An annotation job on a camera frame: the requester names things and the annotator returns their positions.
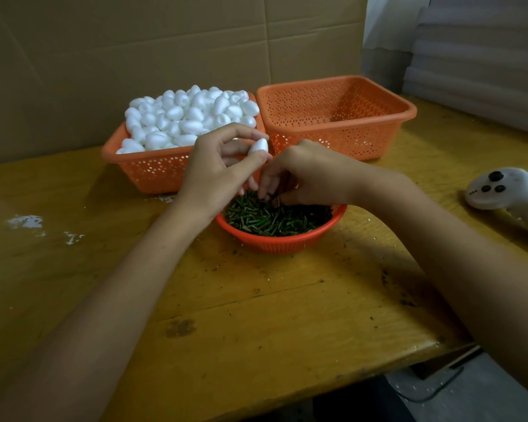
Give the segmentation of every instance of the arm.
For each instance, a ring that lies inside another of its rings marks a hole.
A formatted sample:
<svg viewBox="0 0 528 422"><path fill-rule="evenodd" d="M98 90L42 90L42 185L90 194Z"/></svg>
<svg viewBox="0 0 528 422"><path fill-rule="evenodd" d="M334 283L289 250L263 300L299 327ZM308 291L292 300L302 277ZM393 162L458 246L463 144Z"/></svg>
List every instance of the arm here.
<svg viewBox="0 0 528 422"><path fill-rule="evenodd" d="M238 162L251 143L233 137L267 136L233 124L197 140L176 201L35 352L0 400L0 421L99 419L183 253L247 179L257 188L251 175L269 155Z"/></svg>
<svg viewBox="0 0 528 422"><path fill-rule="evenodd" d="M397 235L475 340L528 388L528 265L442 209L412 181L302 141L260 176L274 193L289 172L299 187L283 204L352 204Z"/></svg>

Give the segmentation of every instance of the pile of green stems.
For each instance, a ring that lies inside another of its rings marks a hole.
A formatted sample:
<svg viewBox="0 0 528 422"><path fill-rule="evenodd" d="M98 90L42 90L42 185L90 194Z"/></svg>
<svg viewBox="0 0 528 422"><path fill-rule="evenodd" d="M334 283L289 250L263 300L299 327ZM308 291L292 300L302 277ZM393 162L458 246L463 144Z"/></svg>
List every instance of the pile of green stems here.
<svg viewBox="0 0 528 422"><path fill-rule="evenodd" d="M234 198L223 210L227 223L249 234L287 237L303 234L324 225L332 218L330 206L298 205L275 208L259 200L254 191Z"/></svg>

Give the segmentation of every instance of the floor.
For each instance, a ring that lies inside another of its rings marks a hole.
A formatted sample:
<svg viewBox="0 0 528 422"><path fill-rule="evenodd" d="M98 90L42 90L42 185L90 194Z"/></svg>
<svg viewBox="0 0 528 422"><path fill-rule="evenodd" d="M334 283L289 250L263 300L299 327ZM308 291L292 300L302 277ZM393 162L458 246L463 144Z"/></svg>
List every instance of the floor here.
<svg viewBox="0 0 528 422"><path fill-rule="evenodd" d="M446 370L422 381L405 369L388 374L387 379L401 394L418 399L430 395L453 374L454 370ZM528 422L528 391L487 354L468 362L429 402L404 402L417 422ZM314 422L312 402L284 407L254 422Z"/></svg>

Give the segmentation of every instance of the basket full of foam eggs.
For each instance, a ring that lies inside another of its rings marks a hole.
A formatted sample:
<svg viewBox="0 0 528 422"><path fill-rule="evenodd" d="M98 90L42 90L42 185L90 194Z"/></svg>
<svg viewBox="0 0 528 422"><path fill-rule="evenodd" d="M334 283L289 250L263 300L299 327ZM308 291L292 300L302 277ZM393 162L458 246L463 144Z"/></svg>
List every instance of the basket full of foam eggs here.
<svg viewBox="0 0 528 422"><path fill-rule="evenodd" d="M129 103L126 120L102 148L102 158L119 164L141 192L176 192L196 139L239 122L264 132L260 109L247 91L165 91Z"/></svg>

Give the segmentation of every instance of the hand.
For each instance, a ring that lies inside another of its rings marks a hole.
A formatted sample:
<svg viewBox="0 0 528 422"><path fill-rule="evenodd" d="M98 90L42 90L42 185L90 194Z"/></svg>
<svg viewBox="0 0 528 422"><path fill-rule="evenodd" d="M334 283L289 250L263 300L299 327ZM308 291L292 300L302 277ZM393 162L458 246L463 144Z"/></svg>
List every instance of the hand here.
<svg viewBox="0 0 528 422"><path fill-rule="evenodd" d="M258 197L269 200L277 194L285 205L353 204L368 209L381 183L401 176L302 139L262 169Z"/></svg>
<svg viewBox="0 0 528 422"><path fill-rule="evenodd" d="M207 226L238 192L244 194L243 184L254 191L258 184L252 174L272 158L266 151L246 155L253 142L268 139L268 135L251 127L231 123L204 134L195 142L190 153L186 175L175 204L186 213L198 214Z"/></svg>

